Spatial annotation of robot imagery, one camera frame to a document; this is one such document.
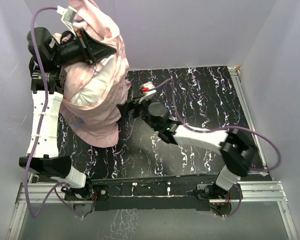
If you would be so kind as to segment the pink purple Elsa pillowcase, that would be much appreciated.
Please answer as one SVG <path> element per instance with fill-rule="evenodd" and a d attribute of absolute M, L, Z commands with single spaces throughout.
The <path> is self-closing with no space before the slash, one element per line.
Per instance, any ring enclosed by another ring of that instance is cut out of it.
<path fill-rule="evenodd" d="M 129 63 L 124 40 L 117 24 L 92 0 L 70 0 L 68 4 L 77 10 L 74 29 L 84 28 L 93 39 L 115 48 L 116 63 L 112 81 L 93 106 L 75 105 L 70 100 L 88 83 L 94 67 L 99 63 L 89 65 L 78 62 L 66 66 L 67 76 L 59 112 L 73 132 L 87 144 L 98 148 L 113 147 L 119 140 L 117 122 L 121 114 L 117 104 L 126 102 L 131 87 L 126 80 Z"/>

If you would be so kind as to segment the white pillow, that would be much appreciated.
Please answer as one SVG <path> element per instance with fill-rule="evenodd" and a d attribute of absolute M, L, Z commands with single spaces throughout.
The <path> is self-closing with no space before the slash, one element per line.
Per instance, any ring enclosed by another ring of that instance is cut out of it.
<path fill-rule="evenodd" d="M 116 61 L 117 57 L 113 54 L 98 63 L 87 84 L 71 98 L 70 102 L 78 106 L 94 106 L 112 81 Z"/>

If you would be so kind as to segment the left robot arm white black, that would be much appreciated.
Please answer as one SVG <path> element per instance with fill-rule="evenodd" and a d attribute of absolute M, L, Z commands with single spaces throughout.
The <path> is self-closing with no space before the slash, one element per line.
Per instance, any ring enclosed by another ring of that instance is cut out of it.
<path fill-rule="evenodd" d="M 65 65 L 99 63 L 116 50 L 93 39 L 83 29 L 65 31 L 70 36 L 63 43 L 57 42 L 45 27 L 35 27 L 27 35 L 31 76 L 30 90 L 33 99 L 33 121 L 29 148 L 26 156 L 19 158 L 19 166 L 26 173 L 43 175 L 76 189 L 83 200 L 93 195 L 87 176 L 72 165 L 69 156 L 59 156 L 57 132 L 59 112 L 63 100 L 57 88 L 66 79 Z"/>

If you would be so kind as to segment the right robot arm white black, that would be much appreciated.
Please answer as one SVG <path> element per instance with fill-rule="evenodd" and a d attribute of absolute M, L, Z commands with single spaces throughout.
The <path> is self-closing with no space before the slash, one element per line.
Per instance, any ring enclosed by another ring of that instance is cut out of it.
<path fill-rule="evenodd" d="M 133 118 L 142 118 L 167 144 L 200 147 L 222 156 L 224 166 L 215 181 L 194 190 L 197 199 L 229 199 L 231 188 L 248 175 L 258 154 L 255 144 L 240 129 L 211 132 L 191 127 L 173 120 L 160 102 L 136 98 L 117 104 L 117 108 L 122 117 L 132 112 Z"/>

